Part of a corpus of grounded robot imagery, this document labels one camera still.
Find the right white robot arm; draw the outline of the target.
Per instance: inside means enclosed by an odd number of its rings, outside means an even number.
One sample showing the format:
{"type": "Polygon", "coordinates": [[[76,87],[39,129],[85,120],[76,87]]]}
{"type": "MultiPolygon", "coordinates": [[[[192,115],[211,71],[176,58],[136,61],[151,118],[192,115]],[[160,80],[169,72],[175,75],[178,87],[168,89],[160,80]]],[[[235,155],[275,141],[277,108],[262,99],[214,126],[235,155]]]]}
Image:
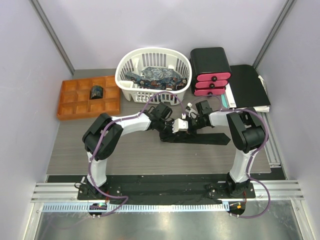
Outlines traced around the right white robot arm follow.
{"type": "Polygon", "coordinates": [[[258,152],[269,139],[264,120],[253,107],[212,110],[207,100],[195,104],[197,116],[189,127],[229,127],[236,153],[227,173],[225,191],[231,198],[242,196],[251,183],[251,169],[258,152]]]}

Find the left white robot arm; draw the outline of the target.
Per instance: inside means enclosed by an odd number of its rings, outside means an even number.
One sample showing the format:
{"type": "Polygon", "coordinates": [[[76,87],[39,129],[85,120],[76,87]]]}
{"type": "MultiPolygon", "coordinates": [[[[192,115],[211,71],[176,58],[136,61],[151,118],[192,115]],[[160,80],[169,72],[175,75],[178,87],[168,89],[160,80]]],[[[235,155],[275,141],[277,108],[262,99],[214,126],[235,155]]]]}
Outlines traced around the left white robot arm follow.
{"type": "Polygon", "coordinates": [[[86,185],[93,198],[100,200],[106,195],[107,160],[119,139],[135,132],[165,131],[166,120],[172,112],[169,106],[160,103],[132,115],[115,117],[102,113],[98,116],[82,137],[88,157],[86,185]]]}

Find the black tie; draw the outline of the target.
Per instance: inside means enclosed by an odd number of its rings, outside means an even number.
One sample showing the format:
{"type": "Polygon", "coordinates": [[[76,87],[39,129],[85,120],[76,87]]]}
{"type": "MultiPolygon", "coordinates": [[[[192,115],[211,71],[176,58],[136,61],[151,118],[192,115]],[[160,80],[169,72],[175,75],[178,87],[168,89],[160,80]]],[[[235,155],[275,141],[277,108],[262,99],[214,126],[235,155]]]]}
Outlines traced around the black tie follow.
{"type": "Polygon", "coordinates": [[[179,131],[175,133],[175,137],[170,143],[226,146],[230,141],[231,139],[225,133],[187,133],[179,131]]]}

